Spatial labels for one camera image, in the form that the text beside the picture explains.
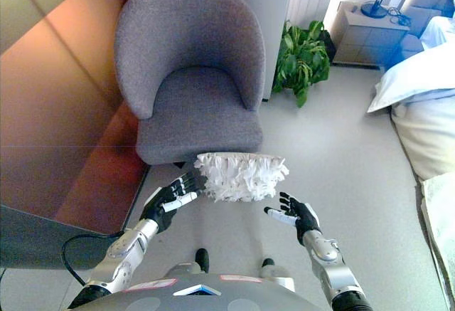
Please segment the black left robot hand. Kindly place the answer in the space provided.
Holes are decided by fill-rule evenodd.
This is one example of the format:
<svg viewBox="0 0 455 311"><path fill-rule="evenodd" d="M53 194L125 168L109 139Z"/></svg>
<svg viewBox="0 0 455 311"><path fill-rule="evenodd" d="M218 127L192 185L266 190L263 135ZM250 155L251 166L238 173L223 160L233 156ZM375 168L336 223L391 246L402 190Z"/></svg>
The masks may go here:
<svg viewBox="0 0 455 311"><path fill-rule="evenodd" d="M186 172L168 186L159 187L146 200L139 219L155 221L158 225L158 233L161 233L171 225L177 209L196 200L201 191L199 177L193 172Z"/></svg>

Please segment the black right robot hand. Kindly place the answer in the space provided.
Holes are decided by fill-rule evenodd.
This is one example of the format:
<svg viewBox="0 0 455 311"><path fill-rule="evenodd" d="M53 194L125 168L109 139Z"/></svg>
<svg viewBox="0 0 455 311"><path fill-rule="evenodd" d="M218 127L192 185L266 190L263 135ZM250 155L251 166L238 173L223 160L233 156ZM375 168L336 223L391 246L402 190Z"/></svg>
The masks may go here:
<svg viewBox="0 0 455 311"><path fill-rule="evenodd" d="M307 231L321 231L319 219L308 203L301 203L283 191L279 195L280 210L266 206L264 212L277 221L295 227L297 240L303 245L303 237Z"/></svg>

